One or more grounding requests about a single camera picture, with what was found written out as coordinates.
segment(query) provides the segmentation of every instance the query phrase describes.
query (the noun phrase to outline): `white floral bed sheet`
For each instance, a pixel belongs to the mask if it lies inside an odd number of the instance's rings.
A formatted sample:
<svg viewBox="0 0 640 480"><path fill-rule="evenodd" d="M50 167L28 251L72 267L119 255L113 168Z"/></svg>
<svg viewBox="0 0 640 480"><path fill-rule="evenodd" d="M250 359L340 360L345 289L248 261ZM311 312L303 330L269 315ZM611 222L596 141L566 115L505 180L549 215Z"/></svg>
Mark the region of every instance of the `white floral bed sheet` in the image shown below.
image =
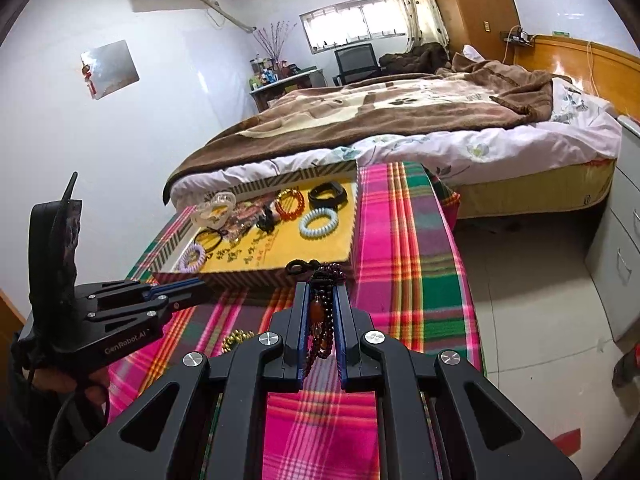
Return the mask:
<svg viewBox="0 0 640 480"><path fill-rule="evenodd" d="M617 158L622 126L613 106L553 79L551 120L511 130L433 132L426 135L377 135L347 147L311 150L178 180L171 199L178 211L201 202L207 193L290 171L356 160L360 166L382 162L419 162L447 185L478 184Z"/></svg>

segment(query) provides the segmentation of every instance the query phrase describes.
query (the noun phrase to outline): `white bracelet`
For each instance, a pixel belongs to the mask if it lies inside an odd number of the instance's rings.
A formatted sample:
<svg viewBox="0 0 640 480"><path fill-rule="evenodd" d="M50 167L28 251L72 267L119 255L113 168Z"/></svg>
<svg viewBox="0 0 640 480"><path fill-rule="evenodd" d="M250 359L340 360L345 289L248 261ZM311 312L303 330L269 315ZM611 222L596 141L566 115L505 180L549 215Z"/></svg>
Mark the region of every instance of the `white bracelet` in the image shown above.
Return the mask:
<svg viewBox="0 0 640 480"><path fill-rule="evenodd" d="M214 209L226 206L226 211L220 216L212 216ZM191 221L198 227L208 227L209 229L220 229L229 220L231 213L236 207L236 196L229 191L222 191L208 202L196 206L191 213Z"/></svg>
<svg viewBox="0 0 640 480"><path fill-rule="evenodd" d="M191 265L187 265L187 262L193 256L193 253L197 253L198 259ZM203 246L201 246L200 244L191 244L189 247L187 247L187 250L184 251L184 254L180 258L180 272L186 272L188 274L198 272L200 270L200 267L204 265L206 256L207 253L205 252Z"/></svg>
<svg viewBox="0 0 640 480"><path fill-rule="evenodd" d="M317 229L309 229L307 227L313 220L326 216L329 219L329 223ZM327 207L321 207L320 209L313 209L300 219L300 234L305 238L322 238L333 233L338 227L338 213L333 209Z"/></svg>

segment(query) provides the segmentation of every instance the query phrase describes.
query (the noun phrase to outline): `drawer handle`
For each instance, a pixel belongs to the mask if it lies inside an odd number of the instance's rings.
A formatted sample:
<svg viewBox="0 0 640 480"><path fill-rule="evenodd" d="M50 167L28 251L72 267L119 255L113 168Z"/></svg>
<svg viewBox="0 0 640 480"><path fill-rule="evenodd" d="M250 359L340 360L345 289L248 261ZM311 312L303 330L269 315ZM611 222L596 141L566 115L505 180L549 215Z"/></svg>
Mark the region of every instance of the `drawer handle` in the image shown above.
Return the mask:
<svg viewBox="0 0 640 480"><path fill-rule="evenodd" d="M622 255L620 254L620 249L618 249L618 258L619 260L622 262L622 264L625 266L626 272L629 273L629 275L631 276L631 273L633 272L631 269L629 269L629 267L626 266L625 263L625 259L622 257Z"/></svg>

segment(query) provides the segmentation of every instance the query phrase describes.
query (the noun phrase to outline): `light blue spiral hair tie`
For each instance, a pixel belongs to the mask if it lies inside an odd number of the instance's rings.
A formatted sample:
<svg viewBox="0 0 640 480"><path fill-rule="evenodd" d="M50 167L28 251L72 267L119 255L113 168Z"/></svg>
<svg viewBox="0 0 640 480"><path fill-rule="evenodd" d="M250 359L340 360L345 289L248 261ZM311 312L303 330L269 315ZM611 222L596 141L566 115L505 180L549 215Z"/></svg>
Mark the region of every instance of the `light blue spiral hair tie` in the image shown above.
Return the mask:
<svg viewBox="0 0 640 480"><path fill-rule="evenodd" d="M329 223L317 229L309 229L308 225L315 219L325 216L329 219ZM333 233L338 227L338 213L333 209L321 207L313 209L300 219L300 234L304 238L323 238Z"/></svg>

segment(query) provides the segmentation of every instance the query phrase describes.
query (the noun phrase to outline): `silver screw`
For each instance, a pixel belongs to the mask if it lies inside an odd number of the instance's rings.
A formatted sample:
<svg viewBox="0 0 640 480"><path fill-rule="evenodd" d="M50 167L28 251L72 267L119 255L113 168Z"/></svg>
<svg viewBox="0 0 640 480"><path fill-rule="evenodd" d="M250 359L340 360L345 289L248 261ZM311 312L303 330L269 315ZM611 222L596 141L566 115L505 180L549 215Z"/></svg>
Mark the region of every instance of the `silver screw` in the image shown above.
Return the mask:
<svg viewBox="0 0 640 480"><path fill-rule="evenodd" d="M204 357L202 357L202 354L200 352L189 352L182 358L182 363L185 366L194 367L198 366L203 360Z"/></svg>
<svg viewBox="0 0 640 480"><path fill-rule="evenodd" d="M385 340L385 335L378 330L370 330L364 335L364 339L366 339L372 345L379 345Z"/></svg>
<svg viewBox="0 0 640 480"><path fill-rule="evenodd" d="M457 365L460 362L460 354L455 350L445 350L440 354L442 362L446 365Z"/></svg>
<svg viewBox="0 0 640 480"><path fill-rule="evenodd" d="M280 339L280 336L275 332L265 332L264 334L260 334L258 341L260 341L265 346L275 345Z"/></svg>

